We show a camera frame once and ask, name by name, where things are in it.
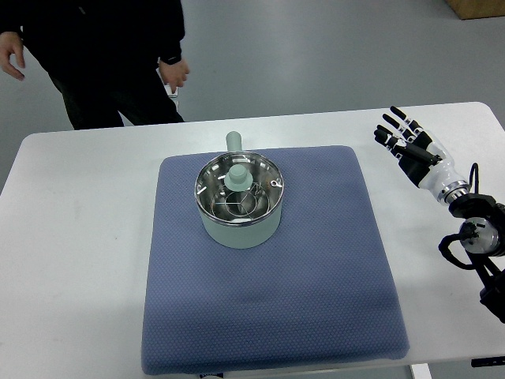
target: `cardboard box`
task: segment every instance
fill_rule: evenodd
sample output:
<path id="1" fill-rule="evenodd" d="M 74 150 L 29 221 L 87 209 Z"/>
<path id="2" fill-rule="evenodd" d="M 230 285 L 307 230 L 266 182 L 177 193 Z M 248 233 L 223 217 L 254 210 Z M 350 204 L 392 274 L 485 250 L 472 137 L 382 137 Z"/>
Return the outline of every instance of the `cardboard box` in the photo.
<path id="1" fill-rule="evenodd" d="M 505 16 L 505 0 L 446 0 L 462 20 Z"/>

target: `concrete floor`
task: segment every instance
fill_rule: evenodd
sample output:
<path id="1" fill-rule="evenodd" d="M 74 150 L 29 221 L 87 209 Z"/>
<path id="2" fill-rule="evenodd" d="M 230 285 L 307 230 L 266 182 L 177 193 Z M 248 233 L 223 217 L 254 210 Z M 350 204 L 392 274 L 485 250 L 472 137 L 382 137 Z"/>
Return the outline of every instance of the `concrete floor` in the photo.
<path id="1" fill-rule="evenodd" d="M 444 0 L 183 0 L 183 6 L 183 54 L 192 73 L 178 101 L 186 121 L 481 101 L 505 125 L 505 17 L 460 21 Z M 71 129 L 59 93 L 26 55 L 23 83 L 0 75 L 0 189 L 26 136 Z M 375 125 L 370 120 L 363 138 L 372 138 Z M 472 369 L 469 361 L 430 369 L 435 379 L 505 377 L 503 367 Z M 312 376 L 410 374 L 401 367 Z"/>

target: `white table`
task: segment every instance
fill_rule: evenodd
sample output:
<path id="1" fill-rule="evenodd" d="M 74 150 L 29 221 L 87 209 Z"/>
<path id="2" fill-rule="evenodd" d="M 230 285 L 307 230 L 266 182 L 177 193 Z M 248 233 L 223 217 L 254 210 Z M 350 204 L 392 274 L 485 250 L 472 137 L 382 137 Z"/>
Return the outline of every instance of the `white table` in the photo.
<path id="1" fill-rule="evenodd" d="M 405 107 L 481 192 L 505 201 L 505 133 L 481 103 Z M 443 259 L 452 218 L 373 140 L 385 110 L 303 114 L 27 137 L 0 196 L 0 377 L 139 378 L 158 169 L 168 156 L 343 144 L 354 149 L 398 289 L 410 340 L 393 366 L 505 355 L 505 325 L 479 303 L 475 272 Z M 505 258 L 495 259 L 500 268 Z M 336 365 L 269 370 L 269 374 Z M 230 373 L 229 377 L 263 372 Z"/>

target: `pot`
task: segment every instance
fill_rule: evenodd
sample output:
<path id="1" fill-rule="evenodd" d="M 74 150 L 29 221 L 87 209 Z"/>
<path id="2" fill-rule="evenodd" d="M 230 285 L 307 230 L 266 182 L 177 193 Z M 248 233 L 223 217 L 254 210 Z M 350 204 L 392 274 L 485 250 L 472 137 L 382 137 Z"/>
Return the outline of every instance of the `pot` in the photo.
<path id="1" fill-rule="evenodd" d="M 268 158 L 242 151 L 241 135 L 226 135 L 227 153 L 200 171 L 195 199 L 205 230 L 221 245 L 247 249 L 269 239 L 281 220 L 284 180 Z"/>

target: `blue mat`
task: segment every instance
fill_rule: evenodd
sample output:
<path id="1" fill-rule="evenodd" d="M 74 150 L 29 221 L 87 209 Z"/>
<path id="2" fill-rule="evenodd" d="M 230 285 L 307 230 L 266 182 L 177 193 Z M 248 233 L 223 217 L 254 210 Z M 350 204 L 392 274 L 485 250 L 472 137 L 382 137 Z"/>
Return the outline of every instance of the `blue mat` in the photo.
<path id="1" fill-rule="evenodd" d="M 252 249 L 208 236 L 194 200 L 217 153 L 163 161 L 144 309 L 146 374 L 256 370 L 409 349 L 361 169 L 344 146 L 258 151 L 285 193 L 278 230 Z"/>

